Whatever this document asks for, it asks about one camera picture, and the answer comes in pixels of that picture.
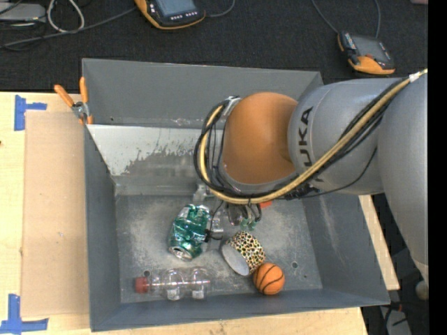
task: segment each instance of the wooden table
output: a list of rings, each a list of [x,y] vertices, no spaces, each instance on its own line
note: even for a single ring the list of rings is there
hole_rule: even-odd
[[[73,114],[56,94],[0,92],[0,320],[8,315],[8,294],[22,295],[22,244],[25,236],[24,226],[24,155],[26,145],[25,131],[14,131],[15,95],[26,98],[28,103],[47,103],[46,111],[29,110],[31,113]],[[80,101],[79,95],[72,95]],[[74,122],[67,128],[79,128]],[[366,224],[372,235],[372,243],[378,255],[383,279],[388,290],[399,289],[399,282],[383,237],[377,215],[370,196],[361,196],[360,204],[365,213]],[[42,274],[33,274],[35,282]],[[48,314],[50,321],[48,334],[90,334],[89,315],[83,313]],[[29,317],[22,314],[23,320],[37,320],[42,316]],[[366,334],[365,323],[359,308],[346,308],[327,311],[310,311],[286,315],[245,318],[238,320],[219,320],[185,325],[151,327],[146,329],[120,330],[107,334]]]

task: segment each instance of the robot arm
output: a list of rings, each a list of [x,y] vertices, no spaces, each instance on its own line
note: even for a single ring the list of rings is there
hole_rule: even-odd
[[[329,84],[298,101],[258,93],[231,103],[231,111],[224,101],[198,140],[198,174],[229,204],[302,190],[385,193],[428,284],[426,72]],[[207,140],[222,115],[228,118],[214,153]]]

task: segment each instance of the green can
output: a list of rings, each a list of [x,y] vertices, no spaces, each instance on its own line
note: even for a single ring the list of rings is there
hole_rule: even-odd
[[[203,205],[188,204],[177,215],[170,229],[168,249],[182,260],[192,260],[203,252],[212,217]]]

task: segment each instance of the leopard print cup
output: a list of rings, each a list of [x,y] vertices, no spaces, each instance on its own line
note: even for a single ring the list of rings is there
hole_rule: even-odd
[[[251,275],[265,260],[263,247],[246,231],[239,231],[228,239],[221,251],[228,265],[242,276]]]

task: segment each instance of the orange ball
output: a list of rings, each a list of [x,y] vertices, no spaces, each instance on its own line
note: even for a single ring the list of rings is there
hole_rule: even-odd
[[[277,294],[284,287],[286,277],[279,266],[266,262],[253,273],[253,283],[256,289],[265,295]]]

